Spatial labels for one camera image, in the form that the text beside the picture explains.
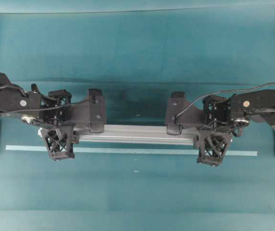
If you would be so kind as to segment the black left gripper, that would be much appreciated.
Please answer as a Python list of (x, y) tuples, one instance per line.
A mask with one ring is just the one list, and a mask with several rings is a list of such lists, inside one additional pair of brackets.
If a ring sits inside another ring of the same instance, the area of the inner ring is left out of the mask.
[(106, 124), (106, 102), (100, 89), (88, 89), (86, 102), (74, 106), (74, 122), (67, 120), (68, 109), (71, 109), (72, 95), (66, 90), (50, 91), (48, 96), (41, 96), (42, 109), (39, 112), (38, 127), (58, 128), (75, 127), (76, 131), (88, 130), (91, 133), (102, 133)]

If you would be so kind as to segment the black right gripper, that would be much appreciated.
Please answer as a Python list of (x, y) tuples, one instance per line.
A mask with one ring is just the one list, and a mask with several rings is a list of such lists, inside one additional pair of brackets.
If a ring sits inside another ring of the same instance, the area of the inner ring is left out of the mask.
[(198, 128), (204, 123), (210, 129), (233, 129), (234, 122), (230, 118), (231, 98), (210, 95), (203, 99), (203, 110), (192, 105), (182, 115), (177, 117), (190, 102), (186, 94), (176, 91), (168, 99), (165, 114), (166, 131), (168, 135), (180, 135), (183, 129)]

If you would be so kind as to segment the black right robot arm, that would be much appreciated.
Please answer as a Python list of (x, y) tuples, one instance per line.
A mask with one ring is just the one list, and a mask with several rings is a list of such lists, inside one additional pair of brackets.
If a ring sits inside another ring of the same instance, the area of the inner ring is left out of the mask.
[(167, 134), (180, 135), (183, 129), (211, 130), (241, 136), (251, 121), (267, 123), (275, 131), (275, 90), (234, 94), (229, 98), (209, 95), (199, 109), (184, 92), (173, 92), (168, 100)]

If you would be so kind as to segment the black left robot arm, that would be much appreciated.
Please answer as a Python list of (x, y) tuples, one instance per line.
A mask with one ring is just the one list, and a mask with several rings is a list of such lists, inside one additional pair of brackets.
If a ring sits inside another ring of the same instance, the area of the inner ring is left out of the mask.
[(18, 118), (30, 125), (57, 129), (70, 126), (73, 130), (102, 133), (107, 123), (106, 103), (100, 89), (89, 89), (85, 99), (73, 103), (67, 90), (42, 94), (36, 84), (31, 91), (10, 82), (0, 73), (0, 116)]

